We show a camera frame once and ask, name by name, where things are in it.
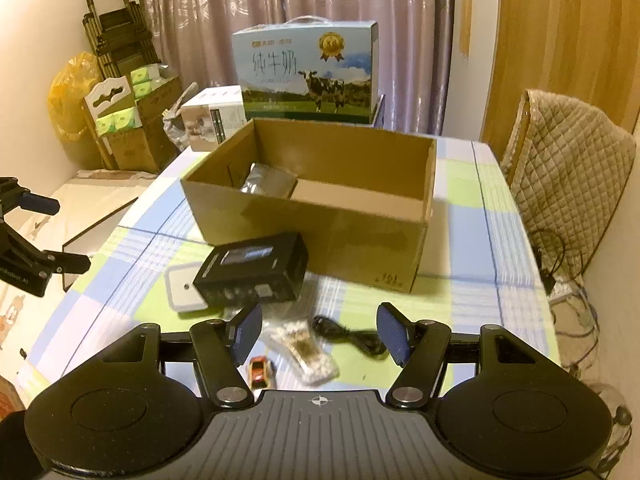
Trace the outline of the white power strip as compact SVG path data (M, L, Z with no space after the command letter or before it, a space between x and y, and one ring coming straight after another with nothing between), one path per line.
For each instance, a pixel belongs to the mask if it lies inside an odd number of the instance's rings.
M549 304L557 304L567 298L577 296L578 290L579 285L574 281L556 282L548 295Z

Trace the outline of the cotton swabs plastic bag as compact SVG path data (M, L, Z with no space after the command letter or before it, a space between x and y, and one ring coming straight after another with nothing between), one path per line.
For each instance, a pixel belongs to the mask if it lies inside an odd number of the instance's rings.
M329 382L340 374L334 359L318 344L306 320L269 326L264 337L267 344L288 359L298 380L306 386Z

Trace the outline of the black shaver product box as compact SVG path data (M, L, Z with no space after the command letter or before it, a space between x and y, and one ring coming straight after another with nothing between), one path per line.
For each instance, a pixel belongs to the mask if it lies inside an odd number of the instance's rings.
M216 246L193 285L209 307L289 302L299 296L308 250L297 232Z

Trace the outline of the pink curtain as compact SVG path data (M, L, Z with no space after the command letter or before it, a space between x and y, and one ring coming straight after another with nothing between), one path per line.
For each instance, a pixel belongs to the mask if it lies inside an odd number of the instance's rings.
M140 0L162 61L202 87L235 84L231 36L300 16L378 23L385 125L442 133L454 0Z

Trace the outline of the checkered tablecloth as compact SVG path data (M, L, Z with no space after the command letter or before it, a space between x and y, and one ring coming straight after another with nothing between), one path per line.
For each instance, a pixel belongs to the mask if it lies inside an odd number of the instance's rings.
M140 323L181 332L198 322L198 313L171 309L166 278L173 266L198 266L207 254L180 184L200 160L182 153L63 297L25 300L1 353L2 373L24 402ZM494 155L480 142L437 142L432 220L410 294L313 276L300 299L352 327L372 326L383 301L459 333L498 323L549 358L559 355L521 218Z

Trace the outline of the white square night light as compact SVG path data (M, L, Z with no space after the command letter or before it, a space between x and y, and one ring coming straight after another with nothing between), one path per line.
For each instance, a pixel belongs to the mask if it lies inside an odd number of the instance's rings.
M200 270L199 263L168 266L164 273L168 304L177 313L203 311L208 308L194 286L194 278Z

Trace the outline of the open brown cardboard box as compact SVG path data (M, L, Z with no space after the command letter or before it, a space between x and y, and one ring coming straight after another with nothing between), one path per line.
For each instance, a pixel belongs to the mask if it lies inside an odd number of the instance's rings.
M435 139L420 134L257 118L181 185L209 245L295 231L309 271L410 292L432 216L436 152ZM242 193L253 162L295 174L291 196Z

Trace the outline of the quilted beige covered chair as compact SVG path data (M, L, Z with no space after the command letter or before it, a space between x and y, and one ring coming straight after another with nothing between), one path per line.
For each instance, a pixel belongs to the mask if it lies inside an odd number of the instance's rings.
M500 162L529 238L544 260L582 274L625 191L634 136L600 108L572 96L527 89Z

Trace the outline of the yellow plastic bag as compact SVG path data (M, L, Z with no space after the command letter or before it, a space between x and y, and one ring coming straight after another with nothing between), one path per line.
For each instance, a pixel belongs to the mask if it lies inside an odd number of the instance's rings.
M70 58L53 78L47 108L58 140L72 143L81 139L87 130L81 103L102 80L98 59L90 52Z

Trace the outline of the brown tissue cardboard box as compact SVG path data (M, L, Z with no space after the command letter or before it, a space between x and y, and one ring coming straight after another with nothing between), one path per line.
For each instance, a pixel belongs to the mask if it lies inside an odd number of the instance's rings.
M164 131L163 114L181 95L179 76L160 63L96 84L80 105L103 166L162 172L178 154Z

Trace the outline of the red white toy car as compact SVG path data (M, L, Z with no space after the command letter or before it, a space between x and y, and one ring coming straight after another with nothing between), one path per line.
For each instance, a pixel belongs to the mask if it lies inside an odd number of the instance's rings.
M266 356L254 356L247 367L248 385L252 390L275 389L276 374L270 359Z

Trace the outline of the white product box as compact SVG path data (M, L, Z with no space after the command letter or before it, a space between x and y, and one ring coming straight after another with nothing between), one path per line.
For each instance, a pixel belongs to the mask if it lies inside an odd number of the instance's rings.
M194 152L211 152L246 124L241 87L212 87L180 108L186 138Z

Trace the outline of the milk carton gift box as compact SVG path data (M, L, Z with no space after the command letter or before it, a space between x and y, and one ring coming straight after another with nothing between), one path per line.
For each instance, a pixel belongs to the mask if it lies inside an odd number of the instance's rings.
M245 115L370 125L378 23L299 16L232 35Z

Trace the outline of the folded black hand cart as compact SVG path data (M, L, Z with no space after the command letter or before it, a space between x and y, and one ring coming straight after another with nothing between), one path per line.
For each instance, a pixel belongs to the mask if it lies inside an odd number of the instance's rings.
M119 9L103 14L96 10L94 0L86 3L88 12L82 24L104 79L160 62L139 3L122 0Z

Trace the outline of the silver foil bag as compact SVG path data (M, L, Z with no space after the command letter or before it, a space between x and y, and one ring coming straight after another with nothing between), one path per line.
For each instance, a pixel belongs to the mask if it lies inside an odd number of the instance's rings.
M296 183L295 174L253 162L240 191L245 194L289 198Z

